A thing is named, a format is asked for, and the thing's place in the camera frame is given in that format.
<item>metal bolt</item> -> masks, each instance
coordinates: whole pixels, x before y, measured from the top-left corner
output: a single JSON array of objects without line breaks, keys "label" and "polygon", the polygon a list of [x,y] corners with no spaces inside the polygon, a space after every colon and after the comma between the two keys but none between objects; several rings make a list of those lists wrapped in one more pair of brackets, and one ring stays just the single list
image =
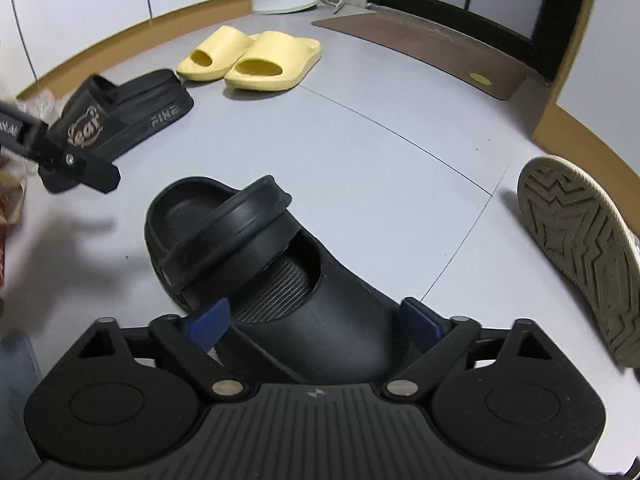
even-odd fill
[{"label": "metal bolt", "polygon": [[387,386],[386,390],[393,395],[398,397],[409,397],[413,394],[418,393],[418,385],[413,381],[405,381],[404,379],[396,379],[395,381],[391,381]]},{"label": "metal bolt", "polygon": [[231,397],[242,393],[244,386],[239,381],[233,379],[224,379],[222,381],[216,381],[211,385],[211,389],[215,394],[219,394],[223,397]]}]

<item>yellow slide sandal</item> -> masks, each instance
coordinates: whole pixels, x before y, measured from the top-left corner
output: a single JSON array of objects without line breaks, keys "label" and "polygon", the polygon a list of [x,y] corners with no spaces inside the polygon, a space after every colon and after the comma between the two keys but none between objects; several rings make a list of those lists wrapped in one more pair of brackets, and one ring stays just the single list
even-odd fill
[{"label": "yellow slide sandal", "polygon": [[215,81],[225,76],[260,34],[252,36],[223,25],[183,59],[176,72],[192,81]]},{"label": "yellow slide sandal", "polygon": [[302,81],[322,56],[319,41],[268,30],[226,74],[232,88],[277,92]]}]

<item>black slide sandal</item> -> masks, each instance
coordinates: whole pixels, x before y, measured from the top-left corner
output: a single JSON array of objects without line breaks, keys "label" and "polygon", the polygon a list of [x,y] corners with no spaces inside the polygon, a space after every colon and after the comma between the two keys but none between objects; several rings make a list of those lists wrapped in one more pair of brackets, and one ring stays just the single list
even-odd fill
[{"label": "black slide sandal", "polygon": [[[168,69],[156,70],[120,86],[92,75],[69,98],[47,137],[61,144],[69,142],[113,162],[175,123],[192,107],[193,99]],[[38,172],[52,193],[78,184],[44,168]]]},{"label": "black slide sandal", "polygon": [[300,226],[290,201],[272,176],[242,191],[205,177],[171,184],[145,222],[162,286],[187,311],[228,298],[233,325],[216,352],[244,377],[385,381],[414,358],[398,304]]}]

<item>slipper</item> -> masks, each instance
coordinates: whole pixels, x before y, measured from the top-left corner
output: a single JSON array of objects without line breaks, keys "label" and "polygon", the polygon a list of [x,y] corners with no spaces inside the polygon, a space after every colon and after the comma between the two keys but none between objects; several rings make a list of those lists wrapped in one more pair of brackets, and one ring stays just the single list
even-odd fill
[{"label": "slipper", "polygon": [[544,255],[587,300],[616,364],[640,368],[640,242],[607,192],[560,156],[532,158],[518,203]]},{"label": "slipper", "polygon": [[66,101],[65,106],[62,108],[60,116],[68,113],[69,109],[74,105],[76,99],[78,99],[85,91],[91,93],[94,96],[102,96],[111,105],[116,105],[119,102],[131,99],[136,95],[143,94],[167,83],[178,82],[174,71],[168,68],[160,70],[154,70],[145,75],[141,75],[129,82],[122,85],[114,85],[107,78],[101,75],[92,74],[85,79],[82,84],[76,89],[71,97]]},{"label": "slipper", "polygon": [[258,36],[248,36],[234,27],[223,25],[183,59],[175,71],[191,81],[221,79]]},{"label": "slipper", "polygon": [[216,353],[241,377],[387,380],[419,355],[398,304],[341,265],[287,211],[290,201],[272,176],[242,191],[206,177],[174,182],[146,214],[158,279],[187,311],[228,298],[232,326]]},{"label": "slipper", "polygon": [[[46,137],[113,162],[192,107],[193,99],[171,70],[157,70],[120,86],[93,75],[70,97]],[[43,167],[38,173],[52,193],[78,184]]]},{"label": "slipper", "polygon": [[319,41],[268,30],[226,74],[225,82],[243,90],[288,90],[302,81],[321,56]]}]

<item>screw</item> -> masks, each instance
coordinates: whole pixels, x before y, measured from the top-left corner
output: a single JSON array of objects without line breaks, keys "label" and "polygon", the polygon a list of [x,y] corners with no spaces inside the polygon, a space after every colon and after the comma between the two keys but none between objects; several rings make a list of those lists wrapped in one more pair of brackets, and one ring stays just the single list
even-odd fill
[{"label": "screw", "polygon": [[233,379],[224,379],[222,381],[216,381],[211,385],[211,389],[215,394],[219,394],[223,397],[232,397],[234,395],[241,394],[244,390],[244,386],[239,381]]},{"label": "screw", "polygon": [[319,397],[324,396],[324,390],[320,388],[313,388],[306,393],[309,397],[313,397],[314,399],[318,399]]},{"label": "screw", "polygon": [[405,381],[404,379],[396,379],[395,381],[391,381],[387,386],[386,390],[393,395],[398,397],[409,397],[413,394],[418,393],[418,385],[413,381]]}]

